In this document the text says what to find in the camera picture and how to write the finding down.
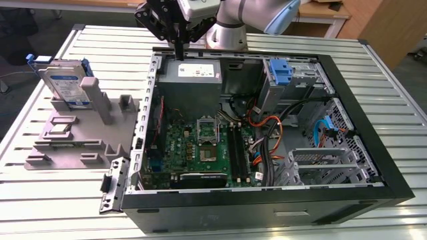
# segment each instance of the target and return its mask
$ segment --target sticker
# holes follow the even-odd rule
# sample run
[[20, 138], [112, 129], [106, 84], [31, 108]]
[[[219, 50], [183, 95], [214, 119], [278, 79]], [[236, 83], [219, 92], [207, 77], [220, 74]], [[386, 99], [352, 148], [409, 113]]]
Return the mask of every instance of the sticker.
[[214, 64], [188, 64], [178, 66], [179, 77], [214, 78]]
[[260, 108], [259, 108], [258, 106], [254, 106], [254, 107], [252, 107], [252, 110], [254, 110], [258, 114], [260, 114], [260, 112], [262, 112], [262, 110], [260, 110]]
[[60, 97], [72, 108], [87, 108], [90, 98], [80, 88], [80, 78], [75, 75], [51, 75], [50, 78]]
[[264, 177], [264, 174], [262, 174], [260, 172], [256, 172], [255, 173], [255, 179], [258, 179], [258, 180], [263, 180], [263, 177]]

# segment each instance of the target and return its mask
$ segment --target blue drive bracket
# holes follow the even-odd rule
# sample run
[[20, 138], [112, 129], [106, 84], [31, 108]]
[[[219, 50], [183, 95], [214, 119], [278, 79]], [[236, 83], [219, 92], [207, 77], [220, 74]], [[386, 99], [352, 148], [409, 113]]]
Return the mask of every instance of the blue drive bracket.
[[270, 60], [270, 71], [274, 75], [275, 84], [278, 86], [286, 86], [292, 80], [292, 68], [288, 65], [288, 61], [284, 59]]

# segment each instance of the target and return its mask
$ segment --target floor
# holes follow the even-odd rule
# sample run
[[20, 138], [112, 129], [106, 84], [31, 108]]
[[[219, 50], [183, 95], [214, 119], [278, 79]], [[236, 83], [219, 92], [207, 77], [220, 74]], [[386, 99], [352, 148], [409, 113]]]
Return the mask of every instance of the floor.
[[[28, 37], [34, 50], [54, 56], [75, 24], [136, 27], [130, 13], [64, 11], [63, 18], [56, 20], [50, 10], [36, 9], [34, 15], [39, 32]], [[12, 66], [0, 56], [0, 76], [14, 72], [30, 72], [27, 65]], [[417, 62], [410, 56], [405, 58], [394, 70], [394, 74], [413, 95], [422, 109], [427, 112], [427, 64]], [[2, 78], [10, 86], [7, 94], [0, 93], [0, 140], [14, 123], [27, 99], [36, 87], [39, 78], [32, 73], [18, 73]]]

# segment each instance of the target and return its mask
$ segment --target side panel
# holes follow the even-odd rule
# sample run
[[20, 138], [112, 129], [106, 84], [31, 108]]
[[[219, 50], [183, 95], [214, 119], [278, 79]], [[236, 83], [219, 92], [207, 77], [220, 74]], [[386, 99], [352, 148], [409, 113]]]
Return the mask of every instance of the side panel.
[[381, 202], [322, 201], [124, 209], [144, 233], [276, 228], [342, 223]]

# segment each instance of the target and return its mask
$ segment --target metal table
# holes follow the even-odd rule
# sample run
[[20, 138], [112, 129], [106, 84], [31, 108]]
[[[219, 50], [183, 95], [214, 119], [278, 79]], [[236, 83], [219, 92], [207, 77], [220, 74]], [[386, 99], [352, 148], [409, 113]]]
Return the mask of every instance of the metal table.
[[[166, 239], [427, 238], [427, 118], [368, 45], [356, 40], [248, 34], [250, 50], [331, 55], [417, 198], [339, 225], [156, 234]], [[143, 98], [152, 47], [166, 47], [142, 28], [74, 30], [56, 57], [88, 58], [110, 97]], [[202, 39], [192, 45], [204, 47]], [[0, 238], [114, 239], [146, 236], [124, 214], [99, 215], [106, 169], [24, 169], [51, 114], [52, 94], [39, 83], [0, 144]]]

